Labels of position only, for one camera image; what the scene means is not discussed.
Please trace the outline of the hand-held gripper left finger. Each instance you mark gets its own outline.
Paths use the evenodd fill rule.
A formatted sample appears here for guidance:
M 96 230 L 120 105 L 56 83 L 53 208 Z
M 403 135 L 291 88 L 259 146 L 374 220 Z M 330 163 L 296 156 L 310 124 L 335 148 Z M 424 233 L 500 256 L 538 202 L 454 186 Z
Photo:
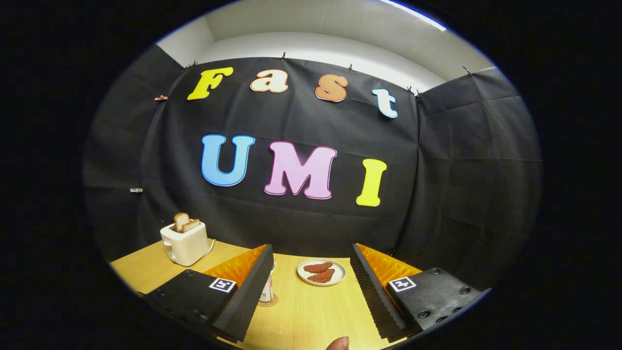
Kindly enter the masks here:
M 205 272 L 186 269 L 142 298 L 193 332 L 244 341 L 273 263 L 273 247 L 258 246 Z

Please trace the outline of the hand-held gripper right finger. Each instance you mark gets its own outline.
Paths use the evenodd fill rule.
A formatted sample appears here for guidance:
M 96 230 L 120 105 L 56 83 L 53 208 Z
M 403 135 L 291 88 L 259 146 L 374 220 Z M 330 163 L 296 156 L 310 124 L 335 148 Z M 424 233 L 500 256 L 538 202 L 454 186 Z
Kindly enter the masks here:
M 362 244 L 350 264 L 380 337 L 394 342 L 424 337 L 451 323 L 490 293 L 442 268 L 421 271 Z

